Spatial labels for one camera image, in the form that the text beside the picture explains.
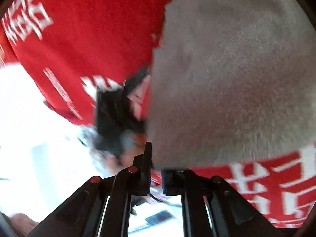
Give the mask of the person left hand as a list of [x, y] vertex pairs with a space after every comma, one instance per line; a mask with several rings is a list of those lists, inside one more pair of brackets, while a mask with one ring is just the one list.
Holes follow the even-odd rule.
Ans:
[[124, 133], [121, 137], [123, 153], [119, 157], [108, 155], [104, 160], [109, 173], [113, 176], [122, 169], [131, 166], [134, 157], [144, 153], [146, 141], [146, 134], [134, 132]]

